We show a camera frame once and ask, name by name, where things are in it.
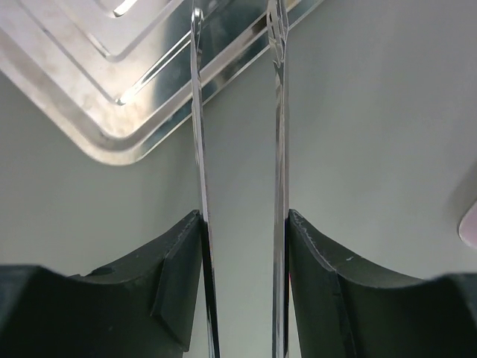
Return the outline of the metal tongs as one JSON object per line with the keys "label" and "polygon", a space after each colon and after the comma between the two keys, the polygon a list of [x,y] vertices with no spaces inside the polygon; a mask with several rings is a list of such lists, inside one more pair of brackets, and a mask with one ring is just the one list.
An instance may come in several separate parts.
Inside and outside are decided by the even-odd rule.
{"label": "metal tongs", "polygon": [[[207,336],[210,357],[219,357],[218,311],[215,289],[215,266],[212,253],[212,228],[206,179],[206,142],[203,129],[203,97],[200,78],[200,44],[203,10],[192,5],[190,25],[190,72],[192,85],[192,124],[195,160],[200,188],[200,217],[203,281],[205,289]],[[289,308],[289,103],[288,103],[288,14],[284,1],[269,1],[266,12],[268,42],[272,53],[276,82],[276,145],[273,232],[272,355],[288,356]]]}

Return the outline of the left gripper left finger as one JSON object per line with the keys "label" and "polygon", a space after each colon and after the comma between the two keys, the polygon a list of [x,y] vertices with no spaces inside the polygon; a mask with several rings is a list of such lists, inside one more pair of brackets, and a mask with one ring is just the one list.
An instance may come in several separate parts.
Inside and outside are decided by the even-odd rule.
{"label": "left gripper left finger", "polygon": [[3,357],[181,357],[200,276],[200,216],[90,274],[1,267]]}

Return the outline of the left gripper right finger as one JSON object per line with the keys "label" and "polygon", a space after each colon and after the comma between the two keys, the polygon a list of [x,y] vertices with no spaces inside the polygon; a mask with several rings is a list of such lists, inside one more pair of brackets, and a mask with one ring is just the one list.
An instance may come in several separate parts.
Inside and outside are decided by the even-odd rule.
{"label": "left gripper right finger", "polygon": [[379,266],[289,213],[303,357],[474,357],[476,275],[421,280]]}

